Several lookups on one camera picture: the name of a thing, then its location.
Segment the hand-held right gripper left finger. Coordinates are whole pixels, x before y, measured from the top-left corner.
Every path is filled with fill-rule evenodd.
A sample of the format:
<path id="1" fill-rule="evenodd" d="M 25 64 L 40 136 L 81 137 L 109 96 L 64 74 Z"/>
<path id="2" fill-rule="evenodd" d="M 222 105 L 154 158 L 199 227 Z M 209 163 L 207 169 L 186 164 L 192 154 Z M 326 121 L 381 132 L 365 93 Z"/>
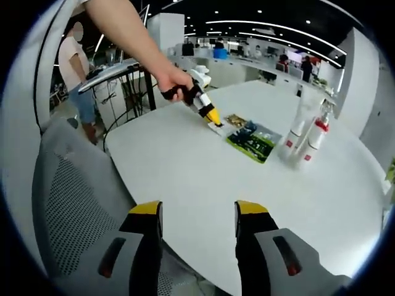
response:
<path id="1" fill-rule="evenodd" d="M 64 295 L 157 295 L 161 259 L 162 202 L 141 203 L 84 251 L 58 286 Z"/>

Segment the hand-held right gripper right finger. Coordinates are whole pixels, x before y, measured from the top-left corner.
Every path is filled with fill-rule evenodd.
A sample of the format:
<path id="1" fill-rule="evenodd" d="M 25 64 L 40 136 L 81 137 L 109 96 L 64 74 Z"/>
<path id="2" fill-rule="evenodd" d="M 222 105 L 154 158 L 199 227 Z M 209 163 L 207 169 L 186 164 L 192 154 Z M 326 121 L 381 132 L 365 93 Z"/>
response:
<path id="1" fill-rule="evenodd" d="M 318 252 L 279 228 L 265 207 L 237 200 L 235 227 L 243 295 L 347 295 L 350 278 L 325 269 Z"/>

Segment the person's left hand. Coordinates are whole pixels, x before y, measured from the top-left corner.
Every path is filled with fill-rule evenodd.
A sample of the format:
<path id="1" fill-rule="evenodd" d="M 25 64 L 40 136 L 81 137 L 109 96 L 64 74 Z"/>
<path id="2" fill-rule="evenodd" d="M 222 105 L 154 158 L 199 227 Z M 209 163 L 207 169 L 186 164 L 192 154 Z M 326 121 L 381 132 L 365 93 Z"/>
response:
<path id="1" fill-rule="evenodd" d="M 168 67 L 163 68 L 158 73 L 154 75 L 157 80 L 157 85 L 162 93 L 166 93 L 173 88 L 177 88 L 177 92 L 173 94 L 171 101 L 183 101 L 184 93 L 182 86 L 187 89 L 193 87 L 192 77 L 180 70 L 176 66 L 170 64 Z"/>

